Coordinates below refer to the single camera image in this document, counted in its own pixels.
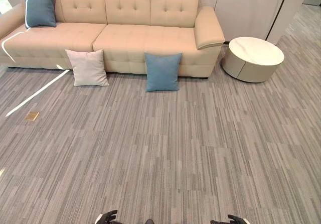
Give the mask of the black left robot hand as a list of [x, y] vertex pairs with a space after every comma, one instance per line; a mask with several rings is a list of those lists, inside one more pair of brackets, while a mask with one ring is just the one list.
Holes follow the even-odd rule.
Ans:
[[112, 210], [107, 213], [101, 213], [95, 220], [95, 224], [110, 224], [116, 219], [118, 210]]

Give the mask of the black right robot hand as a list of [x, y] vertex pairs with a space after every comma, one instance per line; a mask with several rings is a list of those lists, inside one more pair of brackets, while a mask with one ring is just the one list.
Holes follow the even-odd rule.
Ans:
[[216, 220], [211, 220], [210, 224], [250, 224], [249, 220], [246, 218], [238, 217], [232, 214], [228, 214], [228, 221], [216, 221]]

